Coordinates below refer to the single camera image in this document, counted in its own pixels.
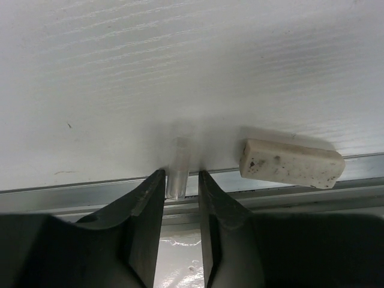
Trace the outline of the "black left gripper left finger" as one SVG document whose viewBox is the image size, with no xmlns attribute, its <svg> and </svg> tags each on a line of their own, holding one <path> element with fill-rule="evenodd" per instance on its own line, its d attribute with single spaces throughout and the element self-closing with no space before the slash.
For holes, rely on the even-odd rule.
<svg viewBox="0 0 384 288">
<path fill-rule="evenodd" d="M 152 287 L 166 173 L 70 223 L 49 214 L 1 215 L 2 287 Z"/>
</svg>

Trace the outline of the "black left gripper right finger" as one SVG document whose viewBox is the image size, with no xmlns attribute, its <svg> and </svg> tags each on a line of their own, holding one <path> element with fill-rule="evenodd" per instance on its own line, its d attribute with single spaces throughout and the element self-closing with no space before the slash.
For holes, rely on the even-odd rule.
<svg viewBox="0 0 384 288">
<path fill-rule="evenodd" d="M 253 213 L 199 173 L 206 287 L 382 287 L 383 218 Z"/>
</svg>

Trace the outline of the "clear pen cap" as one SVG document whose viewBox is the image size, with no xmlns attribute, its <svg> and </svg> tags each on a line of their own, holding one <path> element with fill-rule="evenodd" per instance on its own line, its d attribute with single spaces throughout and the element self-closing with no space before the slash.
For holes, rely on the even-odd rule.
<svg viewBox="0 0 384 288">
<path fill-rule="evenodd" d="M 190 169 L 191 140 L 189 137 L 176 137 L 172 143 L 168 166 L 166 198 L 182 200 L 185 198 Z"/>
</svg>

